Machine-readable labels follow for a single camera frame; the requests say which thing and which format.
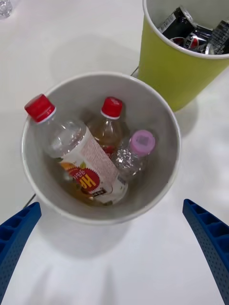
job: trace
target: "dark can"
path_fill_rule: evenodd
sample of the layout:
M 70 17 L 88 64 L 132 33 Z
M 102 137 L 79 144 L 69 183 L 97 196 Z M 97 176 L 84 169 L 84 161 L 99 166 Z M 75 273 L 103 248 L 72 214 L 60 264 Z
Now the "dark can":
M 196 28 L 196 24 L 189 12 L 179 6 L 158 28 L 168 39 L 176 37 L 186 38 Z
M 197 27 L 195 29 L 195 33 L 197 34 L 197 36 L 205 37 L 207 40 L 211 37 L 212 31 L 213 29 L 203 27 L 199 24 L 197 24 Z
M 209 40 L 214 46 L 215 54 L 229 53 L 229 21 L 222 20 L 213 30 Z
M 211 37 L 212 30 L 197 24 L 195 30 L 186 37 L 184 47 L 186 49 L 196 48 L 206 44 Z
M 185 38 L 183 37 L 175 37 L 175 38 L 172 38 L 170 39 L 172 42 L 174 42 L 175 44 L 177 44 L 178 46 L 180 47 L 184 47 L 184 44 L 185 44 Z
M 198 36 L 195 33 L 191 33 L 187 36 L 187 38 L 185 39 L 185 44 L 184 44 L 184 48 L 186 49 L 193 49 L 196 48 L 202 44 L 206 44 L 207 43 L 207 39 L 201 36 Z
M 214 47 L 211 43 L 202 44 L 196 48 L 193 48 L 192 51 L 206 55 L 214 55 Z

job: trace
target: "white bucket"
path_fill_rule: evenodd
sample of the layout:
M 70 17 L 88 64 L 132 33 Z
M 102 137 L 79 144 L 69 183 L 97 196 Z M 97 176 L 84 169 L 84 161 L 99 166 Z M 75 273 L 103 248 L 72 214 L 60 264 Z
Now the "white bucket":
M 106 96 L 125 103 L 123 119 L 130 128 L 149 128 L 158 137 L 142 180 L 124 202 L 108 207 L 91 207 L 71 197 L 58 181 L 52 162 L 44 157 L 34 137 L 33 122 L 28 118 L 22 136 L 21 153 L 25 173 L 41 200 L 56 211 L 87 224 L 115 224 L 133 219 L 152 208 L 171 187 L 180 157 L 180 132 L 165 100 L 145 83 L 119 73 L 90 73 L 67 80 L 46 93 L 57 106 L 87 121 L 88 114 L 98 114 Z

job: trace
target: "yellow-green paper cup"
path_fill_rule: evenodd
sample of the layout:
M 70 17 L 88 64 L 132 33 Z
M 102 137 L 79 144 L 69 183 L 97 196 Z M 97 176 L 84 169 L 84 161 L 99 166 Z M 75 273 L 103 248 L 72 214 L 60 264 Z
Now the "yellow-green paper cup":
M 208 28 L 229 16 L 228 0 L 143 0 L 138 77 L 156 89 L 173 111 L 195 98 L 229 65 L 229 54 L 205 55 L 183 49 L 157 29 L 181 4 L 195 22 Z

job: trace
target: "clear plastic bottle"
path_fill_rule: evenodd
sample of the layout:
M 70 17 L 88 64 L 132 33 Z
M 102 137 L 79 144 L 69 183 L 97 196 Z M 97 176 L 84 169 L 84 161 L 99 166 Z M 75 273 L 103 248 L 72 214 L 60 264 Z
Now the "clear plastic bottle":
M 25 110 L 37 123 L 43 149 L 78 182 L 86 197 L 113 204 L 123 198 L 128 184 L 83 122 L 57 115 L 56 107 L 43 94 Z
M 0 0 L 0 19 L 9 17 L 12 9 L 13 7 L 10 0 Z
M 121 176 L 130 181 L 147 165 L 147 156 L 154 150 L 155 137 L 147 130 L 136 131 L 131 139 L 124 139 L 111 160 Z
M 90 132 L 109 158 L 124 136 L 119 120 L 122 106 L 121 100 L 107 97 L 101 109 L 101 116 L 88 123 Z

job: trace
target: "white surface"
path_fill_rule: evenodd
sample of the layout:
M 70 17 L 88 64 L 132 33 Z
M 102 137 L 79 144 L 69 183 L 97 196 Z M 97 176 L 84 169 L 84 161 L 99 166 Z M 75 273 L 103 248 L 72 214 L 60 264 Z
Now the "white surface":
M 138 63 L 141 0 L 21 0 L 0 22 L 0 220 L 32 195 L 19 143 L 23 106 L 86 71 L 131 73 Z M 229 224 L 229 72 L 177 114 L 182 164 L 166 197 L 115 228 L 43 217 L 30 236 L 3 305 L 223 305 L 182 215 L 190 198 Z

